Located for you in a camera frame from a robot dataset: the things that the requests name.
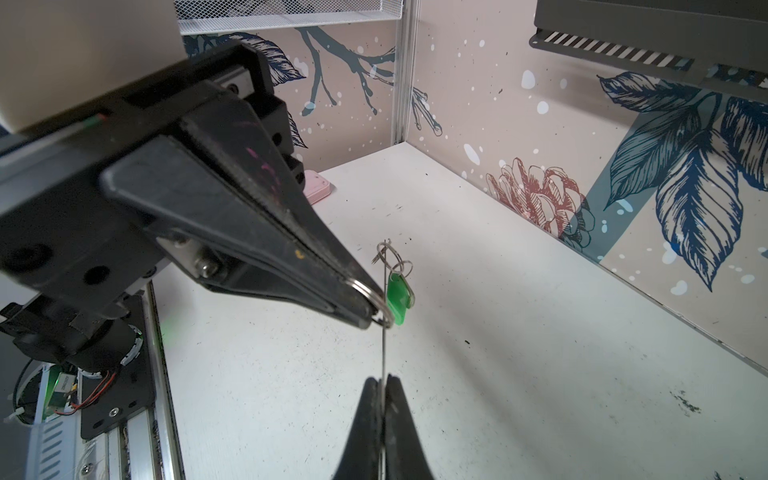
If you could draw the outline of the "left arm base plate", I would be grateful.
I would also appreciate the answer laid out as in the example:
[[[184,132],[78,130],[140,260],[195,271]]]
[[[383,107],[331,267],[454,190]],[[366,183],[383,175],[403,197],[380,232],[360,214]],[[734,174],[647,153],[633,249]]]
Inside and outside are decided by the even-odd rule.
[[[90,406],[80,410],[80,437],[92,440],[154,405],[155,381],[149,359],[147,318],[141,295],[126,299],[129,315],[123,319],[134,334],[132,349],[107,371],[112,379]]]

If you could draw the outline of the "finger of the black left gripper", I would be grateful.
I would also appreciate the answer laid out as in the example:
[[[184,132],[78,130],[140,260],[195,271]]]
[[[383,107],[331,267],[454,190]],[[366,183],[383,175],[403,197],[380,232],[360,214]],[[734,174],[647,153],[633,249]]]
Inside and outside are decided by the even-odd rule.
[[[295,300],[372,300],[384,292],[303,194],[286,104],[273,95],[225,93],[179,122],[195,155],[247,203],[248,214],[212,230],[247,263],[246,289]]]
[[[378,286],[326,227],[275,148],[195,152],[159,136],[105,169],[102,191],[206,289],[294,303],[356,328]]]

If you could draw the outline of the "green capped key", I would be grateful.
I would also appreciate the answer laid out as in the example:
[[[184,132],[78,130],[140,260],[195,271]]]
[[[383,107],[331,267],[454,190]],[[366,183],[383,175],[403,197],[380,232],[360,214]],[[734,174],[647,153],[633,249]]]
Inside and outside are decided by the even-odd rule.
[[[389,275],[386,295],[388,308],[394,317],[394,324],[402,325],[407,312],[415,304],[415,294],[401,273],[392,272]]]

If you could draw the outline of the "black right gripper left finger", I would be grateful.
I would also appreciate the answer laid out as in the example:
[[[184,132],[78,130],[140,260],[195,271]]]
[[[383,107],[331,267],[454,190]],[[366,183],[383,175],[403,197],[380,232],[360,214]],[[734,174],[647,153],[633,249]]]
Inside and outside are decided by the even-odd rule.
[[[381,388],[365,380],[334,480],[377,480],[382,450]]]

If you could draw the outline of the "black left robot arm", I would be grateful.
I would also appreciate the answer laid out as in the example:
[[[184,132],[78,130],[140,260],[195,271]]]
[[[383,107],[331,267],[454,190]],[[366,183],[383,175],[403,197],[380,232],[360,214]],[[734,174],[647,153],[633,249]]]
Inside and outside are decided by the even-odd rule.
[[[1,269],[36,295],[2,331],[33,359],[116,369],[128,299],[165,262],[369,327],[382,290],[304,195],[291,132],[266,55],[233,41],[8,134]]]

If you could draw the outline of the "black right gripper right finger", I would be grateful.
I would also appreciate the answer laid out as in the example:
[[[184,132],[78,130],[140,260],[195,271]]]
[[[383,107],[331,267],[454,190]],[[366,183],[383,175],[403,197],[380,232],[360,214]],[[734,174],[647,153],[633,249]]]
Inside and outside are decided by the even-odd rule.
[[[384,476],[387,480],[433,480],[399,377],[386,380],[383,424]]]

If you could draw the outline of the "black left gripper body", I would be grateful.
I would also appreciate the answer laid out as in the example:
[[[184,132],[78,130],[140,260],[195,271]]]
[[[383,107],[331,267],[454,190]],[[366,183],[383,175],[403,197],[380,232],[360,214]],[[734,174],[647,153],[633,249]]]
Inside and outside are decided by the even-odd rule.
[[[222,94],[280,99],[274,76],[269,52],[229,41],[4,138],[2,272],[106,314],[154,266],[174,262],[145,232],[148,216],[105,196],[102,172],[159,136],[190,148],[180,120]]]

